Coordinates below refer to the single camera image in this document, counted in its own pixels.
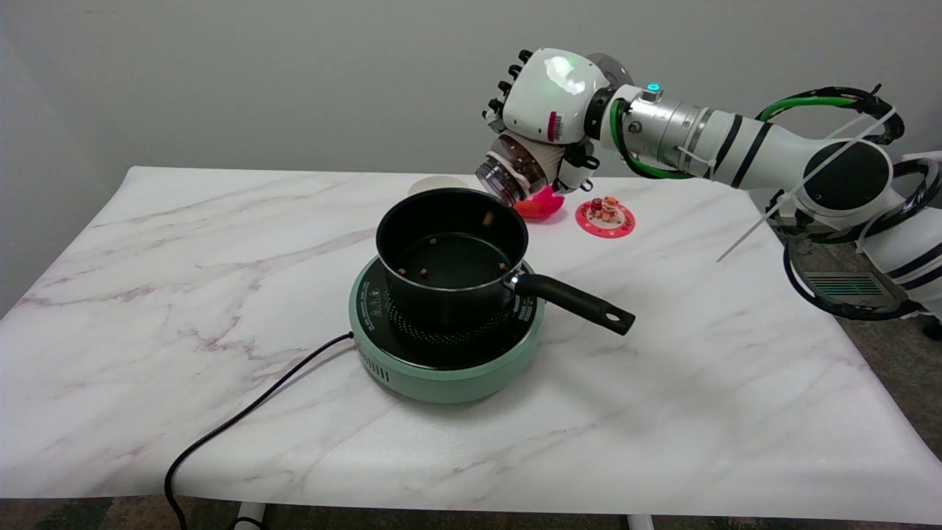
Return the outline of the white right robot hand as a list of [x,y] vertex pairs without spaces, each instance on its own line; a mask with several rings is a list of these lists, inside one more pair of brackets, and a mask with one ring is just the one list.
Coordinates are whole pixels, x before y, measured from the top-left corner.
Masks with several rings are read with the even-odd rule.
[[549,188],[556,195],[591,190],[601,112],[612,84],[597,58],[541,48],[522,50],[481,115],[497,134],[475,171],[506,205]]

